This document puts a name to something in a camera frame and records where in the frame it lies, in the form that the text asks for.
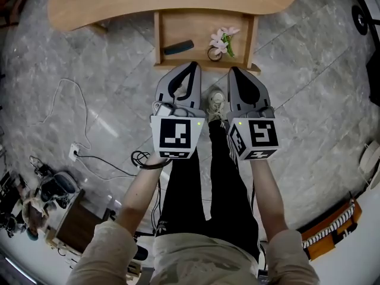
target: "shoe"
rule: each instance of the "shoe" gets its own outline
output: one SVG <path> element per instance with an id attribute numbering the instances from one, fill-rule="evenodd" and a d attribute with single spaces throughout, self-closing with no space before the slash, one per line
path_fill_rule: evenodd
<path id="1" fill-rule="evenodd" d="M 226 99 L 222 90 L 213 90 L 208 95 L 208 122 L 223 119 L 223 108 Z"/>

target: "wheel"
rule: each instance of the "wheel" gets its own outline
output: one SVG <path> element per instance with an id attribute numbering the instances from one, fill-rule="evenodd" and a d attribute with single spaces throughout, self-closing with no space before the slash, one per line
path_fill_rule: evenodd
<path id="1" fill-rule="evenodd" d="M 357 31 L 362 35 L 366 35 L 368 31 L 368 24 L 362 9 L 357 5 L 354 5 L 351 12 Z"/>

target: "power outlet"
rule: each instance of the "power outlet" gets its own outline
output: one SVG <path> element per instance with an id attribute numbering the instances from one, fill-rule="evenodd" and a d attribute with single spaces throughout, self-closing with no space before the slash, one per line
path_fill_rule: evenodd
<path id="1" fill-rule="evenodd" d="M 69 152 L 69 159 L 71 159 L 74 162 L 77 160 L 77 157 L 74 155 L 75 151 L 77 152 L 77 154 L 79 154 L 78 146 L 76 144 L 71 144 L 70 152 Z"/>

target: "black pants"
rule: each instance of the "black pants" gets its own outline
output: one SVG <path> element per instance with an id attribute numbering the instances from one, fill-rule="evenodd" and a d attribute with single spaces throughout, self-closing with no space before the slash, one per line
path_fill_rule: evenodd
<path id="1" fill-rule="evenodd" d="M 156 235 L 197 233 L 222 239 L 258 261 L 258 225 L 238 166 L 230 158 L 224 123 L 212 121 L 208 126 L 213 155 L 211 219 L 206 221 L 203 212 L 200 162 L 195 150 L 190 159 L 173 161 Z"/>

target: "forearm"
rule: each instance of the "forearm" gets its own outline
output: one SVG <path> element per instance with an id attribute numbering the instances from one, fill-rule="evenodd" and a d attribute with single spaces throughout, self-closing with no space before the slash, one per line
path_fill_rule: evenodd
<path id="1" fill-rule="evenodd" d="M 262 224 L 270 241 L 278 232 L 287 229 L 283 200 L 266 160 L 251 161 L 251 169 Z"/>
<path id="2" fill-rule="evenodd" d="M 164 161 L 165 159 L 161 159 L 153 153 L 146 161 L 146 164 L 157 164 Z M 148 210 L 161 172 L 162 168 L 154 170 L 141 169 L 124 196 L 122 209 L 116 222 L 126 228 L 131 235 L 134 235 Z"/>

